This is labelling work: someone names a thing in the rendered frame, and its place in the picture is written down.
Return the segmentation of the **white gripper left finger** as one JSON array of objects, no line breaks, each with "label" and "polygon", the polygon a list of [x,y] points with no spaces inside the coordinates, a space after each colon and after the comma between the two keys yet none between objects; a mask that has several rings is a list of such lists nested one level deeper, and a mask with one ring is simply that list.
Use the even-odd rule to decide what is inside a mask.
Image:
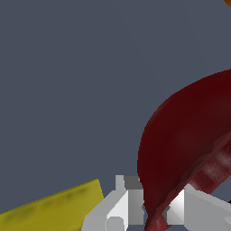
[{"label": "white gripper left finger", "polygon": [[84,219],[81,231],[127,231],[143,224],[143,185],[138,176],[116,175],[115,190]]}]

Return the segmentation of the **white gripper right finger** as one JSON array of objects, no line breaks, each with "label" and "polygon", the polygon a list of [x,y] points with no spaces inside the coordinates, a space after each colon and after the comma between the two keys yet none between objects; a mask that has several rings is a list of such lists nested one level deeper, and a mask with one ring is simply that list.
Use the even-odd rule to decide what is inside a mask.
[{"label": "white gripper right finger", "polygon": [[231,231],[231,204],[187,184],[165,209],[165,219],[189,231]]}]

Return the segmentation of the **yellow box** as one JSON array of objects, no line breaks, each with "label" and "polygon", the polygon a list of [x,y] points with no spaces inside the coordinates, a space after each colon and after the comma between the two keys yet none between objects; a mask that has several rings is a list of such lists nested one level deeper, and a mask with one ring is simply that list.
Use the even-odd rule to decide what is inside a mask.
[{"label": "yellow box", "polygon": [[99,180],[91,180],[1,213],[0,231],[80,231],[103,199]]}]

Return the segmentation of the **dark red bowl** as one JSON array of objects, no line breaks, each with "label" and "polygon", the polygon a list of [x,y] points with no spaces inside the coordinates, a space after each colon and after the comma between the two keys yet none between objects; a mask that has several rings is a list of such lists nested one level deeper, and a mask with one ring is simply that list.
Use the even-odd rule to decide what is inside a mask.
[{"label": "dark red bowl", "polygon": [[137,172],[148,219],[166,231],[165,209],[187,184],[210,194],[231,176],[231,69],[200,79],[166,99],[141,138]]}]

